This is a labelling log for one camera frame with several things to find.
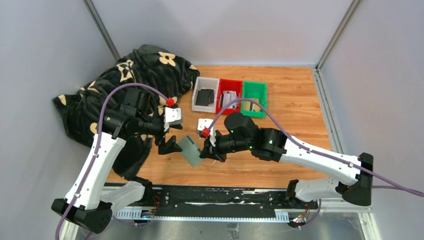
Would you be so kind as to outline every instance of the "white plastic bin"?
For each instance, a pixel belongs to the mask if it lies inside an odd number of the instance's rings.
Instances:
[[[191,110],[197,112],[206,112],[206,113],[215,113],[217,109],[217,97],[218,97],[218,87],[220,86],[219,78],[211,77],[201,77],[198,76],[196,79],[196,84],[194,85],[193,97],[191,98]],[[212,89],[213,90],[213,103],[208,106],[198,106],[196,105],[196,99],[198,97],[198,92],[201,89]]]

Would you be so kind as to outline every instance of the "storage bin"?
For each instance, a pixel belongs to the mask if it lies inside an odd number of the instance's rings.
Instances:
[[[220,85],[219,78],[198,76],[196,79],[196,84],[194,85],[193,96],[191,98],[191,110],[198,111],[198,112],[215,113],[217,108],[217,96],[218,96],[219,85]],[[207,106],[196,105],[196,100],[197,100],[199,91],[202,89],[213,90],[213,103]]]
[[[230,80],[230,79],[220,79],[219,80],[219,88],[218,88],[218,96],[216,99],[216,113],[219,113],[221,111],[222,107],[220,107],[221,103],[221,94],[223,94],[224,91],[235,91],[238,98],[242,97],[243,92],[243,81],[238,80]],[[238,103],[238,106],[236,109],[226,109],[223,114],[231,114],[233,112],[240,112],[240,109],[242,108],[241,102]]]
[[[244,81],[242,97],[248,99],[254,99],[259,102],[265,108],[267,107],[267,84],[263,82]],[[258,106],[251,106],[248,101],[241,103],[241,113],[245,116],[264,118],[265,112]]]

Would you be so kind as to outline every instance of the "red connector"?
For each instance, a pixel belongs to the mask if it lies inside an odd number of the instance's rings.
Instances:
[[[208,131],[208,128],[205,127],[203,131],[201,131],[202,136],[208,137],[211,134],[211,131]]]
[[[166,105],[168,105],[168,107],[172,107],[175,104],[175,101],[172,98],[168,98],[168,100],[166,101]]]

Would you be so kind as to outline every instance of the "green plastic bin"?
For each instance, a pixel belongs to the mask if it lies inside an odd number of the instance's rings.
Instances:
[[[257,99],[259,103],[267,108],[267,84],[263,82],[244,81],[242,97],[248,99]],[[262,109],[251,106],[250,102],[241,103],[241,113],[245,116],[254,118],[265,118],[265,112]]]

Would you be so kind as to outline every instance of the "metal corner post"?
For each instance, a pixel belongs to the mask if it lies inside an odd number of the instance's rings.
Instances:
[[[330,42],[328,43],[327,47],[325,48],[324,53],[322,54],[321,58],[319,59],[318,64],[316,65],[316,70],[319,72],[319,70],[323,67],[324,63],[326,62],[327,58],[329,57],[331,51],[333,50],[334,46],[336,45],[337,41],[339,40],[340,36],[342,35],[343,31],[345,30],[346,26],[348,25],[349,21],[352,19],[352,16],[355,14],[358,6],[362,0],[353,0],[350,4],[349,8],[347,9],[346,13],[344,14],[340,24],[338,25],[337,29],[335,30]]]
[[[108,31],[106,30],[105,25],[102,22],[102,19],[100,18],[99,13],[97,12],[96,7],[93,4],[92,0],[82,0],[87,7],[88,12],[90,13],[95,25],[97,26],[98,31],[101,34],[101,37],[104,40],[104,43],[106,44],[107,48],[110,51],[110,54],[112,55],[113,59],[117,61],[120,59],[120,55],[118,53],[117,48],[114,45],[114,42],[111,39],[111,36],[109,35]]]
[[[318,95],[319,104],[321,105],[322,116],[324,118],[325,127],[327,128],[328,138],[333,151],[344,154],[344,145],[339,134],[339,128],[334,116],[334,111],[330,100],[327,97],[327,89],[321,78],[321,74],[315,68],[311,68],[313,82],[315,83],[316,93]]]

